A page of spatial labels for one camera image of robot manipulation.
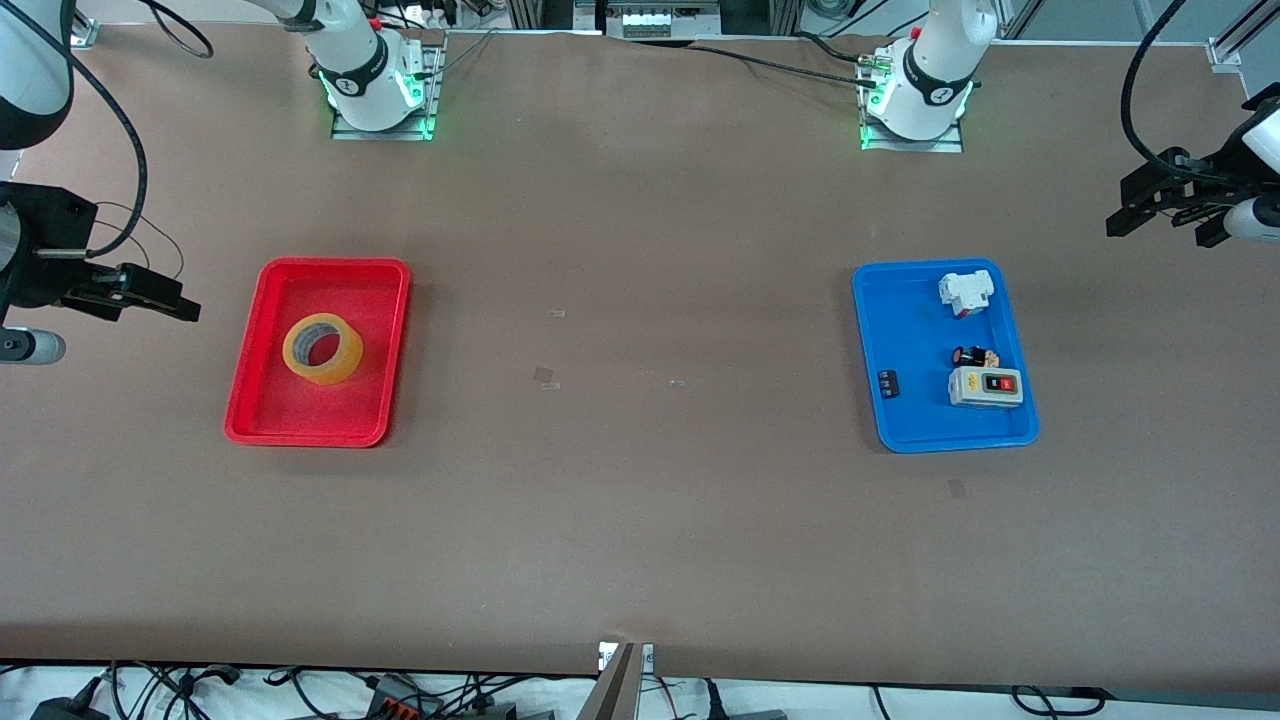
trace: yellow tape roll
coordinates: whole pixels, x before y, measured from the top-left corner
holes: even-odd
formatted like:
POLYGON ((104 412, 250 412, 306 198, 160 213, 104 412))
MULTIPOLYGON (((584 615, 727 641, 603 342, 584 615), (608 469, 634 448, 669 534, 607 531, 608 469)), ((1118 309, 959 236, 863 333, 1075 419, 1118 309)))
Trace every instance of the yellow tape roll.
POLYGON ((298 320, 284 336, 284 364, 300 378, 317 386, 340 383, 356 372, 365 343, 346 320, 333 313, 316 313, 298 320), (338 350, 320 365, 310 365, 311 348, 320 338, 338 336, 338 350))

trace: blue tray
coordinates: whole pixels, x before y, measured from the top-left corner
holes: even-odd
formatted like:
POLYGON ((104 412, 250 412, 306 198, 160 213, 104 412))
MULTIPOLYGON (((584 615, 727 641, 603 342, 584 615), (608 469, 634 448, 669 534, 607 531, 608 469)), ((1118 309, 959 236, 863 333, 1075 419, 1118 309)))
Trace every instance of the blue tray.
POLYGON ((878 263, 854 273, 854 305, 861 328, 876 428, 893 452, 1015 447, 1039 434, 1032 382, 1018 342, 1014 313, 1000 268, 991 260, 878 263), (987 270, 996 286, 991 306, 957 319, 938 300, 947 273, 987 270), (947 397, 951 351, 977 345, 1000 354, 1002 368, 1023 374, 1023 404, 1012 410, 956 407, 947 397), (879 393, 877 374, 896 370, 897 397, 879 393))

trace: red tray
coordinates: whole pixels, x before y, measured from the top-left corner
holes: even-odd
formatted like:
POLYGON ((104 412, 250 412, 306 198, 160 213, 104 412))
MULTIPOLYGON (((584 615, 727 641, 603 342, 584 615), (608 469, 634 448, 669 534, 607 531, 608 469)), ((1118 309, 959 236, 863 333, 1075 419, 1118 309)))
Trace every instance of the red tray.
POLYGON ((408 265, 393 259, 279 258, 262 268, 244 328, 223 430, 241 445, 371 447, 390 420, 408 265), (365 345, 346 380, 317 386, 293 374, 280 348, 314 313, 347 320, 365 345))

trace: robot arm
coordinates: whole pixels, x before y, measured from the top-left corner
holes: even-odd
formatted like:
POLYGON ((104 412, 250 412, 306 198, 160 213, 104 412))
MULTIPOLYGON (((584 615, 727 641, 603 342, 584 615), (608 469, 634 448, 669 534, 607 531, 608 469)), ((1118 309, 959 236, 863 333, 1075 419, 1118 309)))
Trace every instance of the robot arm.
MULTIPOLYGON (((375 32, 358 0, 248 1, 302 36, 330 102, 356 129, 392 128, 424 104, 422 78, 410 72, 421 67, 421 44, 392 29, 375 32)), ((67 118, 73 13, 74 0, 0 0, 0 150, 42 142, 67 118)), ((63 188, 0 182, 0 322, 10 306, 46 305, 105 320, 131 306, 198 319, 200 305, 182 297, 182 283, 131 263, 88 261, 101 254, 87 250, 96 213, 96 205, 63 188)), ((64 351, 55 333, 0 327, 0 364, 50 364, 64 351)))
POLYGON ((890 63, 867 111, 908 140, 940 137, 964 111, 998 24, 991 0, 931 0, 919 35, 877 51, 890 63))
MULTIPOLYGON (((63 42, 70 42, 74 0, 13 0, 63 42)), ((0 10, 0 150, 22 150, 58 129, 72 108, 72 68, 58 50, 0 10)))
POLYGON ((1181 147, 1160 154, 1120 181, 1121 208, 1107 236, 1124 237, 1160 213, 1176 227, 1196 223, 1196 245, 1229 237, 1280 242, 1280 83, 1244 104, 1253 117, 1202 159, 1181 147))

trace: table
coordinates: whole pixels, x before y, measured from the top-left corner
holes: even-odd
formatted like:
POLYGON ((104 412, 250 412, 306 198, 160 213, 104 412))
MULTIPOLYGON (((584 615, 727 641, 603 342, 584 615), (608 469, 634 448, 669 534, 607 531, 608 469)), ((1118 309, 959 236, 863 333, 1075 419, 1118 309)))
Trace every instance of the table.
MULTIPOLYGON (((209 35, 209 63, 146 27, 84 55, 205 313, 14 314, 69 350, 0 369, 0 656, 589 673, 630 638, 673 675, 1280 689, 1280 254, 1103 237, 1130 47, 993 47, 941 156, 861 152, 844 86, 567 35, 468 58, 430 143, 333 142, 298 42, 209 35), (381 447, 223 437, 282 255, 411 264, 381 447), (970 255, 1007 278, 1041 437, 891 455, 850 274, 970 255)), ((1202 49, 1139 86, 1157 149, 1244 118, 1202 49)), ((78 95, 18 179, 128 201, 78 95)))

